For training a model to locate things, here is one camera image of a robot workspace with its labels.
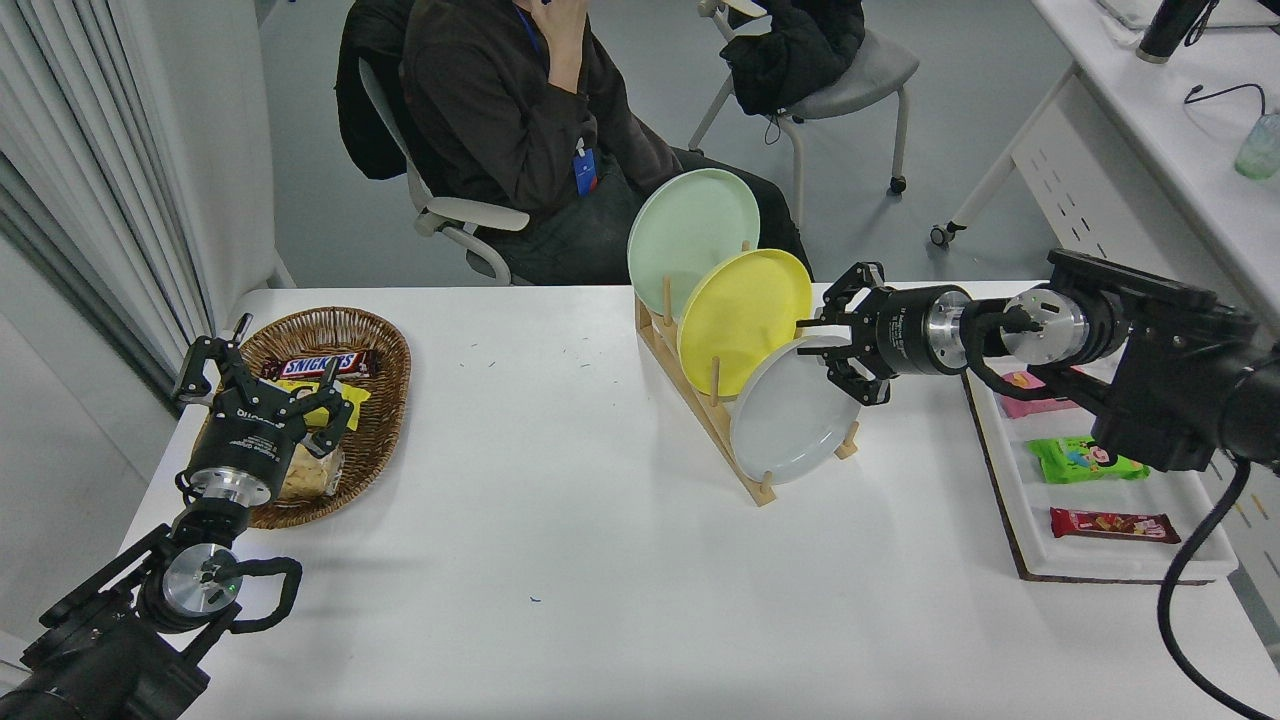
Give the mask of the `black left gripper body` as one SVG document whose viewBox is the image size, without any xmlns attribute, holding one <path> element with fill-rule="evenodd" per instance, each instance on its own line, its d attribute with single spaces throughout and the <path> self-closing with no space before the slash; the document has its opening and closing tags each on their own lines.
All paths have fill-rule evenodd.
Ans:
<svg viewBox="0 0 1280 720">
<path fill-rule="evenodd" d="M 280 487 L 305 436 L 305 424 L 282 415 L 288 396 L 218 396 L 192 454 L 192 486 L 207 487 L 228 477 L 248 477 L 257 487 Z"/>
</svg>

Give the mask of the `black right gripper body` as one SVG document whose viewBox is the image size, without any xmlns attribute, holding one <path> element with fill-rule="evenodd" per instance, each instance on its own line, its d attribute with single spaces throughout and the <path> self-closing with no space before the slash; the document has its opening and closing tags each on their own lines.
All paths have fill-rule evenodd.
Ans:
<svg viewBox="0 0 1280 720">
<path fill-rule="evenodd" d="M 934 375 L 937 363 L 929 341 L 928 316 L 933 290 L 869 290 L 852 311 L 852 357 L 874 378 Z"/>
</svg>

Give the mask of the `person's hand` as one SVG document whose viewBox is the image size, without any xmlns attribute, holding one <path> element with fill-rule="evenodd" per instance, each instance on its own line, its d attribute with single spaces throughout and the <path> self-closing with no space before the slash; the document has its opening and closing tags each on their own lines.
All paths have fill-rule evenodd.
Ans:
<svg viewBox="0 0 1280 720">
<path fill-rule="evenodd" d="M 573 92 L 582 65 L 590 1 L 532 1 L 530 13 L 545 37 L 550 69 L 549 81 Z"/>
</svg>

